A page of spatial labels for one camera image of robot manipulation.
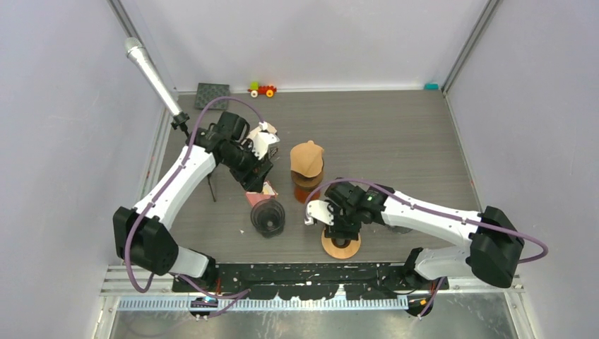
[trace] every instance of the wooden disc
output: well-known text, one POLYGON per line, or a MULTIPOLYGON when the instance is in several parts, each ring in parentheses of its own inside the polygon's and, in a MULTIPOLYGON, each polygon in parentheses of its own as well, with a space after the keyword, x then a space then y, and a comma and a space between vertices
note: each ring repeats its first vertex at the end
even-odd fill
POLYGON ((334 239, 325 238, 324 230, 322 230, 322 235, 320 236, 320 240, 322 243, 322 248, 324 251, 335 259, 349 259, 357 253, 360 249, 360 245, 362 243, 362 238, 360 235, 357 236, 357 240, 350 240, 349 244, 344 248, 339 248, 335 243, 334 239))

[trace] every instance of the white wall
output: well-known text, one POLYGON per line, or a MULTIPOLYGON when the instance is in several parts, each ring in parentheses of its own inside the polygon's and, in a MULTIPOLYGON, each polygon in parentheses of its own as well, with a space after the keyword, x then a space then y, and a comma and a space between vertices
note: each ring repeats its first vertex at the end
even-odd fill
POLYGON ((106 1, 0 5, 2 338, 89 338, 161 104, 106 1))
POLYGON ((541 338, 598 335, 598 18, 594 0, 504 0, 450 90, 482 203, 550 247, 520 266, 541 338))
POLYGON ((136 0, 183 91, 443 83, 486 2, 136 0))

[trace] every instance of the toy car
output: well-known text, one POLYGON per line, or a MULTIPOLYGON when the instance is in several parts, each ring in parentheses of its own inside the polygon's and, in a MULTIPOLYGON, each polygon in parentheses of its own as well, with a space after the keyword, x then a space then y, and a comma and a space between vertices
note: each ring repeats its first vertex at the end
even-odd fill
POLYGON ((257 97, 258 94, 264 94, 267 97, 273 97, 277 92, 277 88, 275 86, 258 86, 257 81, 252 81, 249 85, 249 89, 247 90, 251 97, 257 97))

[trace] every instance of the gray table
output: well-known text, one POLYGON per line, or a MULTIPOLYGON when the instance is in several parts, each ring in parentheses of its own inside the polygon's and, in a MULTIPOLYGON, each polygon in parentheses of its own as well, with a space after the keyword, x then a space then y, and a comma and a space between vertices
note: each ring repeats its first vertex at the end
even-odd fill
MULTIPOLYGON (((222 263, 331 262, 321 247, 319 225, 302 222, 302 204, 293 196, 289 152, 308 140, 324 150, 325 180, 335 177, 369 179, 415 198, 458 209, 476 209, 475 197, 449 111, 437 91, 377 91, 277 93, 268 99, 249 95, 252 103, 278 129, 281 139, 275 167, 268 180, 279 193, 286 212, 285 231, 264 239, 252 226, 251 206, 228 168, 219 166, 213 177, 218 202, 212 202, 206 180, 201 182, 174 221, 172 233, 182 246, 207 253, 222 263)), ((193 95, 179 103, 192 120, 193 95)), ((231 102, 252 125, 257 118, 231 102)), ((216 121, 209 111, 202 126, 216 121)), ((184 144, 182 133, 171 133, 162 173, 177 159, 184 144)), ((412 231, 395 234, 380 225, 364 225, 362 247, 348 261, 405 260, 410 250, 439 248, 446 242, 412 231)))

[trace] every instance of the robotic arm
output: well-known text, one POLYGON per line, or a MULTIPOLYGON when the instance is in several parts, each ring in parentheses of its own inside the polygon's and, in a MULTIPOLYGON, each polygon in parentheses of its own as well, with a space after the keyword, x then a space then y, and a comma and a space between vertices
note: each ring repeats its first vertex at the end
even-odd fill
POLYGON ((272 126, 264 124, 249 131, 247 121, 230 112, 223 112, 208 129, 198 129, 185 165, 181 163, 188 152, 187 145, 147 196, 133 208, 121 207, 114 214, 117 255, 124 258, 126 238, 138 212, 150 204, 131 243, 131 262, 157 275, 185 274, 210 284, 215 273, 214 259, 178 246, 169 233, 172 222, 191 192, 220 163, 230 168, 233 178, 246 191, 261 192, 273 167, 271 150, 278 142, 272 126))
POLYGON ((524 241, 465 222, 475 220, 515 231, 500 209, 487 207, 484 213, 454 210, 419 201, 390 187, 383 188, 399 199, 373 187, 365 191, 348 182, 332 184, 324 194, 326 201, 308 203, 306 224, 320 220, 325 224, 325 237, 356 240, 362 223, 375 222, 409 227, 455 245, 444 249, 413 249, 401 272, 403 284, 409 288, 419 288, 440 277, 469 275, 497 287, 511 286, 524 241))

